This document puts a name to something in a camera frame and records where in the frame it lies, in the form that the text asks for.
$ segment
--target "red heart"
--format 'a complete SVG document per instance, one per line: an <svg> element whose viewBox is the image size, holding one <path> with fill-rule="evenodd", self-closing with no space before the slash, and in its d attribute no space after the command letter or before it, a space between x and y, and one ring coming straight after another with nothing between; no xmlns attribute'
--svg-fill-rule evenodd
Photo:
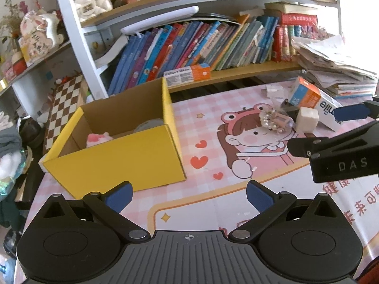
<svg viewBox="0 0 379 284"><path fill-rule="evenodd" d="M201 169L204 165L207 164L208 157L202 156L200 159L198 157L192 157L190 162L195 169Z"/></svg>
<svg viewBox="0 0 379 284"><path fill-rule="evenodd" d="M224 175L221 172L213 175L213 178L216 179L216 180L218 180L218 181L220 179L222 179L223 177L224 177Z"/></svg>
<svg viewBox="0 0 379 284"><path fill-rule="evenodd" d="M205 148L207 146L207 141L201 140L200 143L195 144L197 148Z"/></svg>

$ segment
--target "pearl hair clip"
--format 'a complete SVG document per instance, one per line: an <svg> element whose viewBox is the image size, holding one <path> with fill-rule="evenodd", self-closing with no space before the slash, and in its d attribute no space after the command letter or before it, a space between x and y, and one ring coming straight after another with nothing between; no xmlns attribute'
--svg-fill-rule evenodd
<svg viewBox="0 0 379 284"><path fill-rule="evenodd" d="M266 106L263 107L263 110L259 113L259 119L262 127L276 130L278 133L282 133L294 126L292 118L280 114L275 109L270 109Z"/></svg>

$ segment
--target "stack of papers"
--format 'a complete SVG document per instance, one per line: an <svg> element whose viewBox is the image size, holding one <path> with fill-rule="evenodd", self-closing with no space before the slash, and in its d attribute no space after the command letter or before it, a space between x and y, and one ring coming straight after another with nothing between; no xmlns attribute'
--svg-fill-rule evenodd
<svg viewBox="0 0 379 284"><path fill-rule="evenodd" d="M378 64L367 60L369 54L349 52L340 35L323 41L296 37L294 43L308 79L335 99L375 94Z"/></svg>

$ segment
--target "gray cloth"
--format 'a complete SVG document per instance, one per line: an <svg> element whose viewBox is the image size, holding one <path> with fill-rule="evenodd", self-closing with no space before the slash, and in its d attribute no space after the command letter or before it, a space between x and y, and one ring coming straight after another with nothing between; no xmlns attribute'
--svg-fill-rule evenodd
<svg viewBox="0 0 379 284"><path fill-rule="evenodd" d="M21 137L15 126L0 130L0 157L21 148Z"/></svg>

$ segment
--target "pearl handbag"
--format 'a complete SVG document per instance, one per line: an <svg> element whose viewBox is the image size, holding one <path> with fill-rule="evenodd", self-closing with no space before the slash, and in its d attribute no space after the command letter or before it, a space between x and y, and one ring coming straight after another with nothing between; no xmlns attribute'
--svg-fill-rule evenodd
<svg viewBox="0 0 379 284"><path fill-rule="evenodd" d="M80 22L113 9L111 0L74 0Z"/></svg>

